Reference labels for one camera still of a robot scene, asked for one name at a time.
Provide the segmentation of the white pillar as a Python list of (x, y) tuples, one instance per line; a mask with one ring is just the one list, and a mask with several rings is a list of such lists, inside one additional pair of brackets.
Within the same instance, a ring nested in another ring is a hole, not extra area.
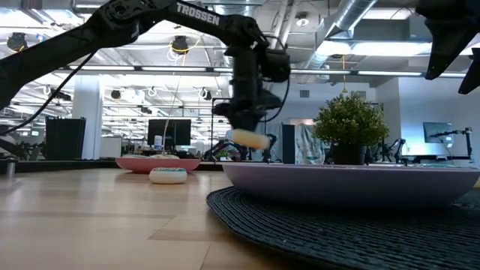
[(85, 119), (82, 159), (97, 160), (101, 152), (104, 87), (100, 76), (74, 77), (72, 117)]

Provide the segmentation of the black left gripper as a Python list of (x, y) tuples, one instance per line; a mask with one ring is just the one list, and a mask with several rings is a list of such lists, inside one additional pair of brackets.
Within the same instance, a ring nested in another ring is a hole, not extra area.
[(282, 100), (277, 95), (260, 89), (252, 99), (234, 97), (229, 102), (214, 105), (212, 112), (229, 119), (233, 130), (254, 132), (260, 121), (250, 118), (257, 113), (263, 116), (267, 110), (280, 108), (281, 104)]

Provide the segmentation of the black plant pot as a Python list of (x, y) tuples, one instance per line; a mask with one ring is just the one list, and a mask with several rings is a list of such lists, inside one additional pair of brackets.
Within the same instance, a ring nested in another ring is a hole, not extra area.
[(331, 151), (334, 164), (340, 165), (364, 165), (366, 145), (334, 145)]

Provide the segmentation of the silver slanted ventilation duct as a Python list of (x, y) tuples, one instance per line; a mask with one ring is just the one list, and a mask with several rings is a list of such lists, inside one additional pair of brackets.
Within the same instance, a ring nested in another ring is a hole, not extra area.
[(378, 0), (341, 0), (337, 12), (322, 19), (317, 27), (317, 47), (303, 64), (303, 68), (320, 69), (329, 57), (322, 48), (324, 42), (335, 35), (352, 39), (356, 25), (377, 2)]

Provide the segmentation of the grey monitor on arm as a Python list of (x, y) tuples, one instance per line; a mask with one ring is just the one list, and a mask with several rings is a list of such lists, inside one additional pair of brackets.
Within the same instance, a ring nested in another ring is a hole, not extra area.
[(452, 124), (448, 122), (424, 122), (424, 141), (426, 143), (453, 143)]

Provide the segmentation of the white ceiling light panel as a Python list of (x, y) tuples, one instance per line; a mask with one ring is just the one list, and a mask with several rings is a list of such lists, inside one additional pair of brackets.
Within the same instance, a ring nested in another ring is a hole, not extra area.
[(356, 55), (356, 56), (417, 56), (431, 51), (431, 43), (416, 42), (340, 42), (323, 41), (316, 54), (320, 56)]

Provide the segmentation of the black desk monitor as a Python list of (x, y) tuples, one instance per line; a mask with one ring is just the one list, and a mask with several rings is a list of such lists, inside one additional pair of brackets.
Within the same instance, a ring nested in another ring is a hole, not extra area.
[(150, 119), (148, 121), (147, 142), (155, 144), (155, 136), (165, 137), (167, 146), (189, 146), (191, 144), (190, 119)]

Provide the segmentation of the black tower column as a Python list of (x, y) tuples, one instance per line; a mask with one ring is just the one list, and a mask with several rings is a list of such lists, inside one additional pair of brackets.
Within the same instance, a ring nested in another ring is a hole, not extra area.
[(282, 161), (284, 164), (296, 162), (296, 134), (295, 126), (291, 124), (282, 125)]

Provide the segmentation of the pink plate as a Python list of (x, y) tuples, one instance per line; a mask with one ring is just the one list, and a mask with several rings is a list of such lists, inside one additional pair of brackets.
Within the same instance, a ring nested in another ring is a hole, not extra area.
[(157, 167), (183, 168), (187, 172), (195, 170), (200, 165), (200, 159), (161, 159), (150, 157), (117, 157), (117, 165), (123, 170), (137, 174), (149, 174)]

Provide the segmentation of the black background robot equipment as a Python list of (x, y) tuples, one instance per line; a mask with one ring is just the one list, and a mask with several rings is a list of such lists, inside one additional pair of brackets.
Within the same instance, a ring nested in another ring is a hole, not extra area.
[(29, 143), (24, 140), (17, 142), (17, 135), (14, 133), (2, 135), (7, 129), (6, 125), (0, 125), (0, 159), (16, 158), (20, 161), (36, 161), (44, 143)]

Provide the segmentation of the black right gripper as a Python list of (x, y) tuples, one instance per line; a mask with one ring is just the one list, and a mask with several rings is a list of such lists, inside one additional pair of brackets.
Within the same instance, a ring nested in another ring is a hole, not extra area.
[[(418, 0), (415, 12), (426, 19), (432, 35), (425, 78), (434, 80), (480, 32), (480, 0)], [(472, 64), (460, 84), (459, 94), (469, 94), (480, 86), (480, 48), (473, 48), (472, 53)]]

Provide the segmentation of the black ribbed panel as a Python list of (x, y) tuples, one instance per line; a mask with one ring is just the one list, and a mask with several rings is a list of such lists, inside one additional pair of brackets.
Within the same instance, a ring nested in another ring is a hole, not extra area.
[(46, 119), (46, 159), (79, 160), (83, 153), (85, 118)]

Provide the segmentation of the green bushy plant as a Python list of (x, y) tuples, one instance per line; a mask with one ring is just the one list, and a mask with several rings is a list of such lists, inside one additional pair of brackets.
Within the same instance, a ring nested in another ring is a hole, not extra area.
[(341, 94), (319, 108), (313, 135), (327, 143), (372, 146), (389, 135), (383, 112), (357, 93)]

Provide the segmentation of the purple plate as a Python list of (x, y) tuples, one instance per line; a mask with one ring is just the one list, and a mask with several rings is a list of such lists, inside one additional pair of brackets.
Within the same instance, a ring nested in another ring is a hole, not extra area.
[(348, 166), (228, 163), (245, 194), (279, 203), (335, 208), (445, 206), (473, 189), (480, 169), (458, 166)]

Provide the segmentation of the dark woven round placemat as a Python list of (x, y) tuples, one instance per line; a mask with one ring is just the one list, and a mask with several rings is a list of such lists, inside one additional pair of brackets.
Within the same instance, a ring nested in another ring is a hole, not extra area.
[(480, 190), (418, 211), (308, 208), (234, 187), (206, 203), (234, 234), (318, 266), (346, 270), (480, 270)]

